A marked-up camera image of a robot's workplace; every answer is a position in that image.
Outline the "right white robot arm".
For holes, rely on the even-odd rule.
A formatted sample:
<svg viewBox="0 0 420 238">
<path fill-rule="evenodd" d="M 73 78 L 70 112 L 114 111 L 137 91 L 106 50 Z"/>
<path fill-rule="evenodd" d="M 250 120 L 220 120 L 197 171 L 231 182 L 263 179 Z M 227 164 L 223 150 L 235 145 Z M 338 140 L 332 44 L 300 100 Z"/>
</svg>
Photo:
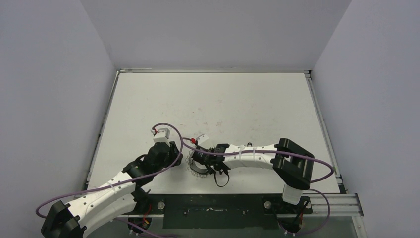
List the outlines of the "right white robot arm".
<svg viewBox="0 0 420 238">
<path fill-rule="evenodd" d="M 200 174 L 228 174 L 237 168 L 273 170 L 285 183 L 281 209 L 291 213 L 300 206 L 303 192 L 310 188 L 313 158 L 313 154 L 285 138 L 260 147 L 226 143 L 211 146 L 208 139 L 198 139 L 190 163 Z"/>
</svg>

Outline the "metal disc with keyrings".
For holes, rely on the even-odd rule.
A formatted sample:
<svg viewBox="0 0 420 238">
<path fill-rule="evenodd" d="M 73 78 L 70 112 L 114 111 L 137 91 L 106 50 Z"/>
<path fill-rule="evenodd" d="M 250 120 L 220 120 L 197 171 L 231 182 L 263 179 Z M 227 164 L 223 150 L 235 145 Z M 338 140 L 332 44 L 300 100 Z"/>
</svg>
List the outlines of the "metal disc with keyrings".
<svg viewBox="0 0 420 238">
<path fill-rule="evenodd" d="M 188 156 L 185 159 L 185 162 L 187 163 L 187 169 L 191 172 L 192 175 L 199 177 L 199 178 L 205 178 L 209 175 L 209 172 L 207 169 L 199 168 L 195 161 L 192 158 L 193 151 L 190 151 Z"/>
</svg>

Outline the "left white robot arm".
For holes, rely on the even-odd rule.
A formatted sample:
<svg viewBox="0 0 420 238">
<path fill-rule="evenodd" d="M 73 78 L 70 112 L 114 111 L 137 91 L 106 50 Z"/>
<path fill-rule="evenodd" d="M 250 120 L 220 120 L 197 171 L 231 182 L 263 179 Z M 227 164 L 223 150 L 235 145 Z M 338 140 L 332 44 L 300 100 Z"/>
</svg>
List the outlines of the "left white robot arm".
<svg viewBox="0 0 420 238">
<path fill-rule="evenodd" d="M 182 154 L 174 141 L 156 142 L 108 182 L 67 203 L 53 204 L 41 227 L 46 238 L 86 238 L 94 230 L 129 212 L 143 213 L 148 195 L 142 189 L 163 169 L 178 165 Z"/>
</svg>

